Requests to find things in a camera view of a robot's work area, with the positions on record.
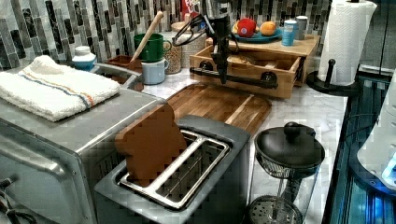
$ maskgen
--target mosaic tile backsplash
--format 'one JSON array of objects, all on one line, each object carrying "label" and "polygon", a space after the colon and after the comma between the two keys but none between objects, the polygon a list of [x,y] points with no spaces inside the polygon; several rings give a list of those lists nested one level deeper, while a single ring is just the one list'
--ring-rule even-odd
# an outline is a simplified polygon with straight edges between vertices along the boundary
[{"label": "mosaic tile backsplash", "polygon": [[[157,33],[181,21],[177,0],[0,1],[0,70],[42,54],[57,62],[71,61],[74,48],[81,45],[90,46],[98,62],[132,55],[134,35],[147,31],[157,10],[164,15]],[[283,26],[284,20],[305,15],[307,32],[322,35],[330,5],[326,0],[235,0],[230,4],[231,20],[250,17]]]}]

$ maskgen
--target paper towel holder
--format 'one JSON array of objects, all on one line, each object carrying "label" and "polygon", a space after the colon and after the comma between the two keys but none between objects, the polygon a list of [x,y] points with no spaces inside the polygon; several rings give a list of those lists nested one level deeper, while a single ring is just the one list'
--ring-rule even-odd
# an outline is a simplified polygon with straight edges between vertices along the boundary
[{"label": "paper towel holder", "polygon": [[335,96],[356,96],[359,94],[360,84],[355,78],[355,82],[347,86],[338,86],[330,83],[332,80],[332,70],[335,65],[335,59],[329,60],[329,68],[327,70],[326,80],[322,81],[318,78],[318,71],[312,72],[306,79],[306,84],[314,89],[329,95]]}]

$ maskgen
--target white towel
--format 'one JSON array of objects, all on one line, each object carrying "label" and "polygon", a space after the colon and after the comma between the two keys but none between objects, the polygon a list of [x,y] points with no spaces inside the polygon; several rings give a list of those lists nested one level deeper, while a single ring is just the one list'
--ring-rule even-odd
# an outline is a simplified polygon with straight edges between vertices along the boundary
[{"label": "white towel", "polygon": [[18,74],[0,73],[0,97],[45,119],[57,121],[120,92],[109,78],[59,65],[40,56]]}]

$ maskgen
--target wooden cutting board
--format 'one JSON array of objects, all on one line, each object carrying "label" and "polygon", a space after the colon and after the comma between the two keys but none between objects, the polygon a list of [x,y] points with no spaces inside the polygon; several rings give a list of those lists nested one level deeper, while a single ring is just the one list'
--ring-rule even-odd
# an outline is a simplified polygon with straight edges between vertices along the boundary
[{"label": "wooden cutting board", "polygon": [[175,111],[175,119],[191,114],[222,121],[251,134],[257,132],[271,111],[271,102],[264,96],[204,84],[184,88],[171,96],[168,104]]},{"label": "wooden cutting board", "polygon": [[186,149],[168,104],[157,105],[116,135],[116,149],[125,156],[128,179],[148,186]]}]

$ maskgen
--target toaster oven handle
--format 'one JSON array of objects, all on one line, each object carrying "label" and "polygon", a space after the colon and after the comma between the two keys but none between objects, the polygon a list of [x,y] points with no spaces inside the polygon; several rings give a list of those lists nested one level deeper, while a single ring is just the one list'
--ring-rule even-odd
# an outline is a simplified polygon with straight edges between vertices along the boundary
[{"label": "toaster oven handle", "polygon": [[66,175],[65,169],[58,162],[35,153],[31,149],[21,146],[3,136],[0,136],[0,141],[2,143],[0,145],[0,155],[39,171],[48,172],[58,178]]},{"label": "toaster oven handle", "polygon": [[107,63],[96,63],[91,72],[98,75],[101,73],[109,73],[112,76],[128,78],[125,83],[121,85],[125,89],[133,90],[136,81],[143,83],[143,77],[140,73]]}]

